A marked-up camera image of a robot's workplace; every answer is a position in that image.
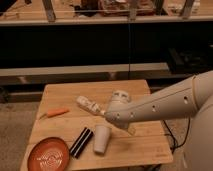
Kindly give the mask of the yellowish pusher tip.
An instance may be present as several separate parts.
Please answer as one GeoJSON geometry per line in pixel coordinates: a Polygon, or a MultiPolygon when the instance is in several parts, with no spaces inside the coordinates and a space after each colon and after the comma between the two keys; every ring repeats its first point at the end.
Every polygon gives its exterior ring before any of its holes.
{"type": "Polygon", "coordinates": [[[136,129],[133,127],[133,126],[129,126],[127,128],[127,132],[130,134],[130,135],[134,135],[136,133],[136,129]]]}

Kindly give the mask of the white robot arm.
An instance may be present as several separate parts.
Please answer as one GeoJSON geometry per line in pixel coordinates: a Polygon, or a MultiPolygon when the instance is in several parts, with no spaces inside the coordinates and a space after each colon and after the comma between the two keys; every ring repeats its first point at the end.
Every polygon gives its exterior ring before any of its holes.
{"type": "Polygon", "coordinates": [[[213,171],[213,70],[193,75],[179,83],[129,101],[124,91],[115,91],[105,119],[120,129],[142,121],[192,118],[180,171],[213,171]]]}

